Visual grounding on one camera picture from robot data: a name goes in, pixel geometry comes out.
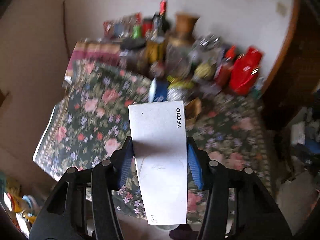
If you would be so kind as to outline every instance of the bottle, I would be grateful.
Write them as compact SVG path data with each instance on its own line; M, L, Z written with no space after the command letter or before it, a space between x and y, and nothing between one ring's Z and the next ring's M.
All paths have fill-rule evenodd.
M142 36L146 39L152 33L152 18L144 18L142 21Z
M147 40L147 58L149 64L162 61L164 58L164 36L159 25L159 19L157 16L154 17L153 31Z
M236 46L232 46L227 52L222 60L221 65L218 67L214 80L221 87L224 88L231 76L231 71L233 68L233 59L236 56L235 54Z
M141 14L136 14L136 22L132 29L132 39L141 38Z
M170 24L166 20L167 13L167 1L162 0L160 3L160 12L159 12L159 27L161 28L163 35L170 29Z

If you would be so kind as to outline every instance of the beige wall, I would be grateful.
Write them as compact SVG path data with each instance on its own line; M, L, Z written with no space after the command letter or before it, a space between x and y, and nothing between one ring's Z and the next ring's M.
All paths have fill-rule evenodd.
M141 11L152 16L161 0L66 0L67 32L70 49L80 38L103 36L107 19ZM293 0L168 0L168 17L177 11L200 15L195 34L213 32L241 49L256 45L265 52L261 75L267 77L286 36ZM276 12L277 3L287 14Z
M0 170L26 190L53 180L32 161L68 64L62 0L13 0L0 19L0 89L10 96L0 108Z

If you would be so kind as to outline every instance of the floral tablecloth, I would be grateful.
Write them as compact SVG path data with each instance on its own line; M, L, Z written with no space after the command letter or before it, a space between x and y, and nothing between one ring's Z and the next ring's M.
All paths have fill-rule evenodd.
M92 168L121 148L130 135L128 105L147 102L150 80L88 60L76 61L70 94L57 104L34 154L34 162L56 180L67 168ZM202 112L187 135L211 159L228 168L251 167L271 191L268 154L252 98L220 93L202 99ZM170 194L164 188L163 194ZM202 222L208 192L199 191L188 170L188 223ZM161 196L155 195L161 205ZM145 219L132 161L126 184L113 192L117 211ZM229 209L234 194L230 189Z

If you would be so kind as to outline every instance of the cardboard box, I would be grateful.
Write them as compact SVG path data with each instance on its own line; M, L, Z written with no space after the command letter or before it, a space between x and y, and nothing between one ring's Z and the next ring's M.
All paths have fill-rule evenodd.
M130 105L129 119L148 223L185 224L188 158L183 101Z

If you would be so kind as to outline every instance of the brown vase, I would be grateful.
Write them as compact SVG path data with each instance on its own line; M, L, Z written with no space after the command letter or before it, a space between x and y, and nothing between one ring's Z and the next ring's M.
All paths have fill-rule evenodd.
M199 16L176 13L176 32L191 35Z
M198 19L199 16L183 12L176 13L176 29L170 37L171 43L177 46L192 45L195 42L192 32Z

